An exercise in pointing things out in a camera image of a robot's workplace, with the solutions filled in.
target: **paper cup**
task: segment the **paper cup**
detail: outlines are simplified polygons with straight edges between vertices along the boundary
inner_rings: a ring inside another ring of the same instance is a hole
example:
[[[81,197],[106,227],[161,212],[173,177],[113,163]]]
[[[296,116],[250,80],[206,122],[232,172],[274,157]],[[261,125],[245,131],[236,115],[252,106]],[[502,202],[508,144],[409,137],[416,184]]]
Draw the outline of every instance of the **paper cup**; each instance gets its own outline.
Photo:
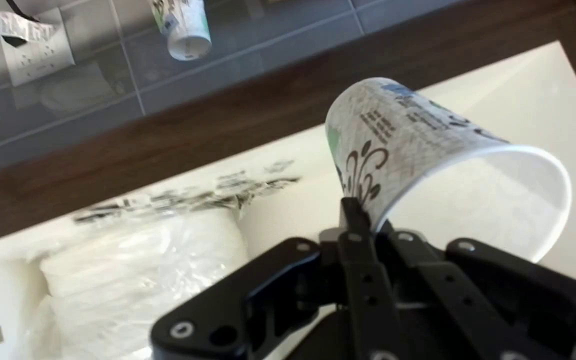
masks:
[[[173,0],[174,26],[168,34],[168,53],[176,61],[196,61],[212,49],[204,0]]]
[[[375,230],[391,220],[440,248],[476,238],[537,263],[568,220],[572,191],[560,161],[389,79],[340,95],[326,133],[344,194],[363,202]]]

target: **white paper cup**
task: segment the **white paper cup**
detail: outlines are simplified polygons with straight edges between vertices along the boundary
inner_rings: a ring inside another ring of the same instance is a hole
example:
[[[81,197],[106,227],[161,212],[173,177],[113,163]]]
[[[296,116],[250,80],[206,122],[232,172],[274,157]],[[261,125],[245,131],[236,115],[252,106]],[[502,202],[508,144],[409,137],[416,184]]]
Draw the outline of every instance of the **white paper cup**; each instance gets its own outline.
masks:
[[[168,53],[176,61],[198,61],[212,49],[204,0],[173,0],[174,25],[168,32]]]
[[[440,248],[476,238],[538,263],[568,220],[572,191],[560,161],[389,79],[340,95],[326,133],[344,194],[361,198],[375,230],[391,220]]]

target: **dark wooden surface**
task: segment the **dark wooden surface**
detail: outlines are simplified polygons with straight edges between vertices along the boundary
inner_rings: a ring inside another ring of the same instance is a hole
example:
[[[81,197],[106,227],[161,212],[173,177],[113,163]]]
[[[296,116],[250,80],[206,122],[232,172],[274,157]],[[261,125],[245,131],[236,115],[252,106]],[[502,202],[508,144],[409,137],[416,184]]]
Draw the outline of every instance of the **dark wooden surface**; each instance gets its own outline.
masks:
[[[0,172],[0,237],[325,122],[369,77],[410,89],[560,40],[576,68],[572,0],[466,3],[201,103]]]

